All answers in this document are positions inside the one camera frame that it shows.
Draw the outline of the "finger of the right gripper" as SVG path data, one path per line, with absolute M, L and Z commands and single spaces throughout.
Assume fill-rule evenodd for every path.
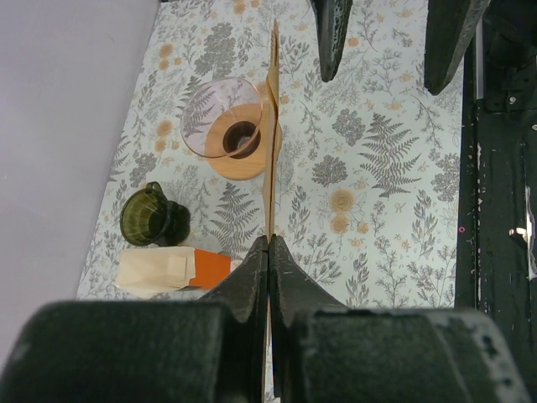
M 487 0 L 430 0 L 425 33 L 424 84 L 431 95 L 440 94 L 452 81 Z
M 332 81 L 338 71 L 352 11 L 352 0 L 310 0 L 315 15 L 321 79 Z

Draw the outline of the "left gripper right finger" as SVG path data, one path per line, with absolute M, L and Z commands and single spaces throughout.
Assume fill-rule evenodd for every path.
M 295 262 L 279 235 L 268 246 L 274 394 L 283 402 L 307 402 L 309 376 L 304 370 L 308 318 L 317 311 L 340 311 L 344 305 L 318 285 Z

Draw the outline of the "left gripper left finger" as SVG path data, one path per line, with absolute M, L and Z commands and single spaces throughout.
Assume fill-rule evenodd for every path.
M 222 309 L 215 402 L 262 402 L 268 310 L 268 240 L 258 237 L 242 263 L 199 299 Z

